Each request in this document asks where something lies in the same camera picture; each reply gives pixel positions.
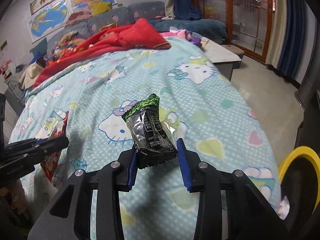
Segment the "person left hand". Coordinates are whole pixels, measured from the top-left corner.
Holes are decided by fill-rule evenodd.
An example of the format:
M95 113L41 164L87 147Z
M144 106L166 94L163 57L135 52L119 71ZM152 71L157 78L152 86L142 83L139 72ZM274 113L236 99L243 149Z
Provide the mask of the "person left hand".
M23 213L26 208L25 192L20 180L16 180L9 186L1 188L1 197L9 195L11 200L9 205L13 210L16 210L18 214Z

